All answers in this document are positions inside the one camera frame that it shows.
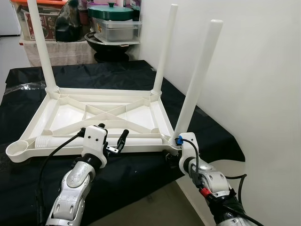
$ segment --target floor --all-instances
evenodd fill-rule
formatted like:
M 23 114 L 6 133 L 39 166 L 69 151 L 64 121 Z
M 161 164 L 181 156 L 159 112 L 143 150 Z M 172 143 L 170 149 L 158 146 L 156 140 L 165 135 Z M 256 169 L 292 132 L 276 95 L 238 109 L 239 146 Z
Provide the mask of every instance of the floor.
M 204 226 L 176 182 L 90 226 Z
M 20 36 L 0 37 L 0 102 L 5 91 L 5 80 L 13 68 L 30 67 Z

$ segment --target black cable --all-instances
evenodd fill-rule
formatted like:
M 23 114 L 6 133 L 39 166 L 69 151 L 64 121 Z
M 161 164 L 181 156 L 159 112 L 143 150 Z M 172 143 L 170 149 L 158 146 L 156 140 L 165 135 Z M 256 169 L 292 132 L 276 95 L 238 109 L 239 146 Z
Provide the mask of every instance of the black cable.
M 43 175 L 44 168 L 45 168 L 47 162 L 49 161 L 49 159 L 55 153 L 57 153 L 62 147 L 69 144 L 75 138 L 79 137 L 81 135 L 81 132 L 82 131 L 80 131 L 78 134 L 74 135 L 69 140 L 67 140 L 65 143 L 63 143 L 62 145 L 57 147 L 49 156 L 47 156 L 47 158 L 44 160 L 44 162 L 42 164 L 42 167 L 40 169 L 39 179 L 38 179 L 37 190 L 36 190 L 36 204 L 37 204 L 37 218 L 38 218 L 37 221 L 38 221 L 39 226 L 45 225 L 45 222 L 44 222 L 44 199 L 43 199 L 43 190 L 41 188 L 41 181 L 42 181 L 42 175 Z
M 229 210 L 230 212 L 244 218 L 244 219 L 247 219 L 248 221 L 251 221 L 252 223 L 258 225 L 258 226 L 264 226 L 263 224 L 259 223 L 257 220 L 253 219 L 252 217 L 249 217 L 248 215 L 244 214 L 244 213 L 240 213 L 234 209 L 232 209 L 231 207 L 229 206 L 226 206 L 226 205 L 222 205 L 222 207 L 224 207 L 225 209 Z
M 190 140 L 187 140 L 187 139 L 183 139 L 182 138 L 182 141 L 186 141 L 187 143 L 190 143 L 192 146 L 193 146 L 193 148 L 194 148 L 194 150 L 195 150 L 195 152 L 196 152 L 196 172 L 198 172 L 198 149 L 197 149 L 197 147 L 194 145 L 194 143 L 192 143 Z
M 243 183 L 244 183 L 244 179 L 246 178 L 246 176 L 247 176 L 247 174 L 236 176 L 236 177 L 226 177 L 227 179 L 230 179 L 230 180 L 240 179 L 239 187 L 238 187 L 238 201 L 239 201 L 240 204 L 242 204 L 242 201 L 241 201 L 241 191 L 243 189 Z

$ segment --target black tablecloth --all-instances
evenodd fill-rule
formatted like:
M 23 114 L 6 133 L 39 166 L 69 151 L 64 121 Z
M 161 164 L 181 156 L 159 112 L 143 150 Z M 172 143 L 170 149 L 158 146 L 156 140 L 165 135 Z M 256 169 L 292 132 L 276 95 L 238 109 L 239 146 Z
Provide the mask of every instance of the black tablecloth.
M 128 90 L 151 90 L 156 74 L 145 61 L 54 66 L 53 71 L 59 87 Z M 5 149 L 19 139 L 45 97 L 43 81 L 40 67 L 12 69 L 6 80 L 7 93 L 0 106 L 2 226 L 35 225 L 34 190 L 39 167 L 45 158 L 36 157 L 15 164 L 6 156 Z M 166 79 L 162 92 L 161 99 L 174 128 L 185 96 Z M 245 160 L 234 137 L 198 107 L 188 131 L 196 134 L 201 158 L 205 161 Z M 61 179 L 70 169 L 74 157 L 57 156 L 48 163 L 43 183 L 46 213 L 49 213 Z M 135 202 L 181 176 L 178 168 L 167 166 L 161 153 L 110 158 L 86 199 L 81 225 Z

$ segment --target storage box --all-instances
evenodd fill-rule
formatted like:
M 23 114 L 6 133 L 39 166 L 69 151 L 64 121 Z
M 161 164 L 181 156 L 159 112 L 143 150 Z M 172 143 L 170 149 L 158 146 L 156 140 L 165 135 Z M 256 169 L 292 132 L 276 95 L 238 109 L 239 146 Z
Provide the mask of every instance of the storage box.
M 114 42 L 118 44 L 139 43 L 141 21 L 107 21 L 92 18 L 95 37 L 102 42 Z
M 41 24 L 46 40 L 55 40 L 55 23 L 68 0 L 37 0 Z M 27 0 L 11 0 L 21 25 L 25 40 L 35 40 Z

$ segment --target white wall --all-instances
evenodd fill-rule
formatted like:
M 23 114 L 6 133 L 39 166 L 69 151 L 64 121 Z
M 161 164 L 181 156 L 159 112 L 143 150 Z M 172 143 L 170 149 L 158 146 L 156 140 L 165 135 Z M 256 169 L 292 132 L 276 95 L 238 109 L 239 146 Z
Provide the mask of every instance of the white wall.
M 143 0 L 139 58 L 154 67 L 171 3 L 179 9 L 165 77 L 183 93 L 206 23 L 224 21 L 198 105 L 235 136 L 246 162 L 214 166 L 229 176 L 248 174 L 242 199 L 250 216 L 267 226 L 301 225 L 299 1 Z M 178 183 L 214 225 L 190 181 Z

